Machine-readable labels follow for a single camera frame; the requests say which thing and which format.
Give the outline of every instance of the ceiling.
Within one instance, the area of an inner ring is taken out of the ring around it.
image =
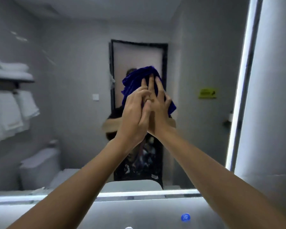
[[[15,0],[40,18],[168,22],[181,0]]]

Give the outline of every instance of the microfiber cloth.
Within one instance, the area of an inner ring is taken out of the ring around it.
[[[159,76],[158,71],[153,66],[147,66],[140,69],[137,69],[133,72],[131,72],[128,76],[126,76],[122,83],[125,86],[124,90],[122,91],[122,94],[124,95],[122,105],[125,106],[127,96],[129,96],[131,93],[133,93],[135,90],[137,90],[139,87],[141,87],[141,81],[143,78],[145,78],[146,83],[148,85],[149,82],[149,75],[153,74],[154,77],[158,76],[162,82],[161,77]],[[155,82],[155,93],[158,95],[158,87]],[[168,108],[168,114],[172,114],[176,110],[176,106],[173,102],[171,102],[169,108]]]

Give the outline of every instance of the person's left hand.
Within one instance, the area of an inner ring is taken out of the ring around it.
[[[147,90],[145,80],[142,81],[142,84],[140,88],[127,97],[122,114],[122,123],[114,139],[121,141],[127,152],[143,141],[149,125],[151,101],[146,100],[143,109],[141,105],[143,98],[149,96],[151,92]]]

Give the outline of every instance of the toilet tank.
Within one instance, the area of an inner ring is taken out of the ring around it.
[[[46,148],[21,162],[20,178],[24,190],[36,190],[48,186],[61,170],[60,152]]]

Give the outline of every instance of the black t-shirt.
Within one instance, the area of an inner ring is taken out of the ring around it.
[[[113,110],[109,119],[120,118],[123,106]],[[116,132],[106,133],[108,140],[112,140]],[[143,142],[134,148],[114,171],[115,181],[153,180],[163,188],[163,145],[149,133]]]

